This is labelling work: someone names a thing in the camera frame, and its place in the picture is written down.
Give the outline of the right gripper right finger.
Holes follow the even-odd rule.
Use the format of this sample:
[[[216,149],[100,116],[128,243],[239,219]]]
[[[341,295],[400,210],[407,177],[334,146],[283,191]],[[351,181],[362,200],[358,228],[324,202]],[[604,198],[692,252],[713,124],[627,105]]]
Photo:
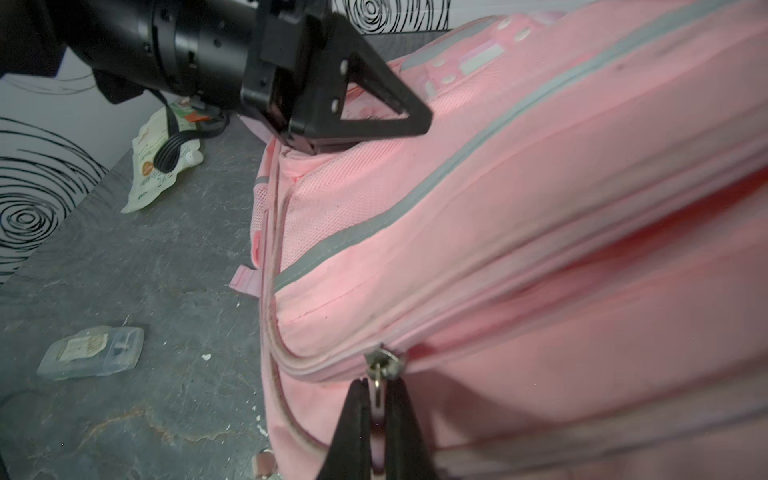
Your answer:
[[[402,379],[387,385],[385,477],[389,480],[439,478]]]

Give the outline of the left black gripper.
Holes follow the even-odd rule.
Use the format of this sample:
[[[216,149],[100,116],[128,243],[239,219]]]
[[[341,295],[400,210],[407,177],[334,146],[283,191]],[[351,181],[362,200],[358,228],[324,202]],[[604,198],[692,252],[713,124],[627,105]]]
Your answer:
[[[305,153],[427,133],[430,108],[325,1],[141,1],[152,86],[262,123]],[[392,113],[344,119],[349,86]]]

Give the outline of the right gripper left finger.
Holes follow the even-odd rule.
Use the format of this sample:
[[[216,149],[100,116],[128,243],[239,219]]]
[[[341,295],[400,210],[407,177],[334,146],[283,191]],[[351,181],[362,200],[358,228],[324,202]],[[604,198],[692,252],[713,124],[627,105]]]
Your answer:
[[[348,389],[326,458],[317,480],[371,478],[371,402],[367,380]]]

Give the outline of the pink student backpack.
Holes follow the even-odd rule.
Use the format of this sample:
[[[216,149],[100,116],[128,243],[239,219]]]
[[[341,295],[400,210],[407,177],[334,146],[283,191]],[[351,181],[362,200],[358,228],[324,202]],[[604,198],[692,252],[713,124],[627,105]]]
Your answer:
[[[271,139],[251,222],[267,433],[329,475],[404,381],[441,479],[767,475],[767,5],[600,1],[397,59],[426,135]]]

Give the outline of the clear plastic packet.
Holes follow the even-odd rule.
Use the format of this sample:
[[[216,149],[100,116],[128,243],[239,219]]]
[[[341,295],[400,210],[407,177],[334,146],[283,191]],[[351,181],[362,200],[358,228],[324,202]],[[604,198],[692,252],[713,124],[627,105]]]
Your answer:
[[[55,341],[46,351],[37,375],[61,381],[110,376],[136,367],[144,345],[141,327],[97,326]]]

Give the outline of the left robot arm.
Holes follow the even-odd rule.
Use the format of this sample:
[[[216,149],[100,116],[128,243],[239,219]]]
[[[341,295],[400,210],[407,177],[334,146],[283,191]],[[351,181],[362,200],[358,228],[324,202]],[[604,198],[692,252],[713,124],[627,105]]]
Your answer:
[[[262,122],[318,154],[426,133],[430,108],[326,1],[5,1],[1,71],[53,77],[67,51],[112,103],[147,90]]]

